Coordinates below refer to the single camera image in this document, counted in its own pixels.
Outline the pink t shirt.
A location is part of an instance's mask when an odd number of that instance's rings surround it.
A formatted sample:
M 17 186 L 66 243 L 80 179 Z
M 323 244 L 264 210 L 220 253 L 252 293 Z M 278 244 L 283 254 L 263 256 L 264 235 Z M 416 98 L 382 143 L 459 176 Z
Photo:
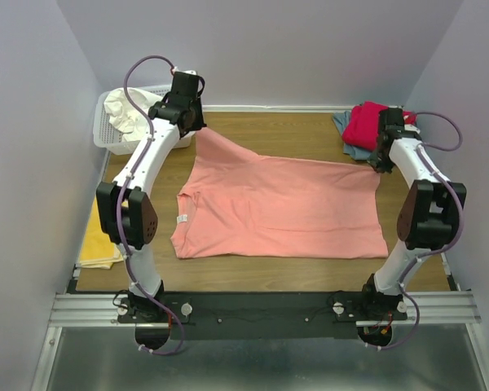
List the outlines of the pink t shirt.
M 364 166 L 263 156 L 203 129 L 171 242 L 182 259 L 386 257 L 379 183 Z

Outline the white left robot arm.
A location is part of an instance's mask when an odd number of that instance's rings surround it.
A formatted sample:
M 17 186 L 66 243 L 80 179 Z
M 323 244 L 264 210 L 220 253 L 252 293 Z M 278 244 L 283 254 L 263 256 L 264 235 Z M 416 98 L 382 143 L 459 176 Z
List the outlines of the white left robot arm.
M 147 129 L 123 170 L 96 189 L 102 232 L 119 248 L 130 279 L 126 312 L 148 322 L 173 315 L 160 298 L 163 283 L 151 249 L 158 228 L 152 186 L 174 147 L 205 126 L 200 101 L 204 78 L 193 70 L 172 73 L 170 91 L 147 109 L 132 99 L 127 86 L 122 88 Z

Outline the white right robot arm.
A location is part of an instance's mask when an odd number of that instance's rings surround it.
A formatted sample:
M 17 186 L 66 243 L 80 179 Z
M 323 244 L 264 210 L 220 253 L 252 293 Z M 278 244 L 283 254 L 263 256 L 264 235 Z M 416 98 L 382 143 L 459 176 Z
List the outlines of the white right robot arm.
M 408 194 L 397 219 L 398 241 L 358 301 L 368 319 L 403 311 L 406 287 L 422 263 L 453 247 L 463 230 L 466 187 L 441 173 L 427 154 L 429 146 L 415 126 L 406 124 L 401 108 L 380 112 L 377 144 L 368 162 L 379 174 L 398 168 Z

